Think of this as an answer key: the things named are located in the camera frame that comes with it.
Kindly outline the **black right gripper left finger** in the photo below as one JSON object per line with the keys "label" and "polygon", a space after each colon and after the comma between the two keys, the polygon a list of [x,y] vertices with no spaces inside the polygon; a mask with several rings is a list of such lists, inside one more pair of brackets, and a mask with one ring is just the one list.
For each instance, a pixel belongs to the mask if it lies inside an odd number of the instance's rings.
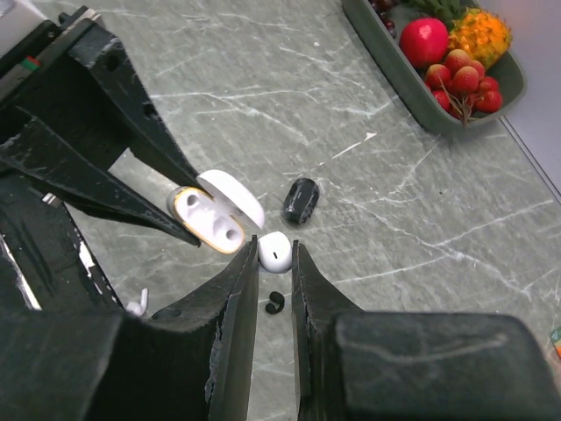
{"label": "black right gripper left finger", "polygon": [[4,420],[243,420],[258,245],[151,318],[124,310],[1,313]]}

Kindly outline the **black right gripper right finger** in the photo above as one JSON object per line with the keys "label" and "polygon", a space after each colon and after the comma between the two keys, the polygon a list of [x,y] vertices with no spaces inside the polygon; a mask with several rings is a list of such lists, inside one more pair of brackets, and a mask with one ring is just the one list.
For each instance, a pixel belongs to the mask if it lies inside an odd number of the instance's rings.
{"label": "black right gripper right finger", "polygon": [[560,395],[509,315],[366,311],[292,251],[300,420],[557,420]]}

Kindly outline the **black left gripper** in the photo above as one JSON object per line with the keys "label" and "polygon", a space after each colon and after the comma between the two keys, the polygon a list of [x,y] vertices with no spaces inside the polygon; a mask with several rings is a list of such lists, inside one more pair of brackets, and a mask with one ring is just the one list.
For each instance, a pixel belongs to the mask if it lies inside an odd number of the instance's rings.
{"label": "black left gripper", "polygon": [[40,25],[4,61],[3,305],[120,305],[71,208],[201,245],[110,173],[124,151],[124,126],[137,159],[180,186],[199,185],[198,172],[156,110],[123,42],[102,28],[92,10]]}

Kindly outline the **white earbud charging case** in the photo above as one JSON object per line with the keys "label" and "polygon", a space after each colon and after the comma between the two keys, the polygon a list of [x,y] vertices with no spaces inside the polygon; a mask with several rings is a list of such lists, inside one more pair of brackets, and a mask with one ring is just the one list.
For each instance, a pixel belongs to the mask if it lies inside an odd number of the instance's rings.
{"label": "white earbud charging case", "polygon": [[200,173],[197,187],[179,187],[167,197],[167,210],[200,241],[223,254],[245,241],[243,220],[261,229],[266,221],[258,199],[235,177],[211,169]]}

